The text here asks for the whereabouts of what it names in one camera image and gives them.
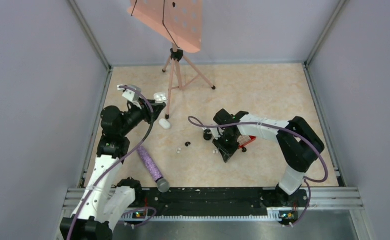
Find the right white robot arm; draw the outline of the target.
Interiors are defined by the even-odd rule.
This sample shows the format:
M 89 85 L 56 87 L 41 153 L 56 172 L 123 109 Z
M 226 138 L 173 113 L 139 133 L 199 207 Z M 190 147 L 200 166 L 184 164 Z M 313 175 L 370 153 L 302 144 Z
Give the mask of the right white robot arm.
M 282 206 L 289 206 L 296 200 L 296 191 L 310 166 L 318 159 L 325 146 L 315 131 L 302 117 L 289 121 L 260 118 L 248 112 L 230 114 L 221 109 L 213 118 L 217 124 L 212 129 L 212 143 L 218 149 L 223 161 L 228 162 L 239 150 L 239 138 L 252 136 L 278 143 L 287 163 L 285 173 L 276 189 L 276 200 Z

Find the red plastic block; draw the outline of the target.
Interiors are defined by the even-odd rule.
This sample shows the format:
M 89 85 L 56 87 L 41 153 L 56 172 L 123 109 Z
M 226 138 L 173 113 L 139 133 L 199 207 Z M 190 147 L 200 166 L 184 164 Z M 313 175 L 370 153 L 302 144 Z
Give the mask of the red plastic block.
M 238 140 L 237 140 L 237 142 L 238 142 L 238 148 L 239 149 L 242 149 L 242 148 L 244 148 L 244 147 L 246 147 L 247 145 L 249 145 L 250 143 L 252 143 L 253 141 L 255 141 L 256 140 L 256 137 L 255 136 L 250 136 L 250 135 L 241 135 L 239 138 L 238 138 Z

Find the purple glitter microphone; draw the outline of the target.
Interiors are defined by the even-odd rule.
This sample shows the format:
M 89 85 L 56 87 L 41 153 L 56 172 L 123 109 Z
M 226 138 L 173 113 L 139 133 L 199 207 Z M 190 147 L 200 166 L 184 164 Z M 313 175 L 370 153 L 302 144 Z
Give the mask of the purple glitter microphone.
M 165 193 L 170 189 L 169 182 L 163 177 L 161 171 L 155 164 L 152 157 L 143 146 L 137 148 L 137 154 L 144 164 L 145 168 L 149 172 L 152 180 L 155 182 L 157 189 L 160 193 Z

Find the white earbud charging case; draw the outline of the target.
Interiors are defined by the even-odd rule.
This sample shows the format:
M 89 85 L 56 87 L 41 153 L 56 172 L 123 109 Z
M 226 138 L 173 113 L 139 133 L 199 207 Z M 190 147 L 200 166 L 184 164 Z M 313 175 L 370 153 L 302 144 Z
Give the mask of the white earbud charging case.
M 153 94 L 153 99 L 155 103 L 163 103 L 168 100 L 167 94 L 165 92 L 157 92 Z

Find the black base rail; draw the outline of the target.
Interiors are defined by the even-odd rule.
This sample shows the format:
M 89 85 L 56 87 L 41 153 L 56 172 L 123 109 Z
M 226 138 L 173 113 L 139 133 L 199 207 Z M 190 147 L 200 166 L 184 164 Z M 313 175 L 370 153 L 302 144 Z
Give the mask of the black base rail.
M 165 193 L 151 187 L 137 190 L 131 207 L 152 207 L 158 217 L 270 217 L 274 207 L 293 211 L 306 203 L 302 189 L 287 196 L 267 187 L 173 187 Z

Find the pink music stand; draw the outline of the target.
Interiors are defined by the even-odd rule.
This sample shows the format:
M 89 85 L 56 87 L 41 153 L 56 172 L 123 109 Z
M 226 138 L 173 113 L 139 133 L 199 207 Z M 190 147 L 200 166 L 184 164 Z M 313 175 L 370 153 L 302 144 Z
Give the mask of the pink music stand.
M 127 12 L 131 17 L 134 17 L 172 44 L 168 59 L 162 68 L 162 72 L 165 73 L 168 65 L 171 66 L 165 112 L 165 119 L 168 120 L 172 90 L 184 90 L 197 78 L 202 78 L 212 90 L 216 89 L 212 81 L 185 55 L 186 53 L 197 53 L 201 50 L 203 1 L 131 0 L 129 3 L 130 7 Z M 197 73 L 188 82 L 182 80 L 181 60 L 184 60 Z

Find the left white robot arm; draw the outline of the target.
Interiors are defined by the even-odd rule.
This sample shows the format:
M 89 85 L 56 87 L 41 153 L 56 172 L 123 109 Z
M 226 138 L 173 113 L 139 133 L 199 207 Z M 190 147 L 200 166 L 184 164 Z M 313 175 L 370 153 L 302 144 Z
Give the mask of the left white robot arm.
M 144 121 L 149 124 L 142 138 L 145 141 L 166 105 L 154 100 L 138 100 L 128 102 L 127 107 L 127 111 L 121 111 L 111 105 L 101 111 L 102 135 L 93 172 L 70 217 L 64 217 L 60 222 L 59 230 L 65 240 L 112 239 L 113 230 L 124 211 L 129 206 L 140 205 L 143 200 L 143 193 L 131 186 L 119 186 L 113 194 L 110 193 L 112 182 L 124 159 L 134 152 L 129 149 L 126 135 Z

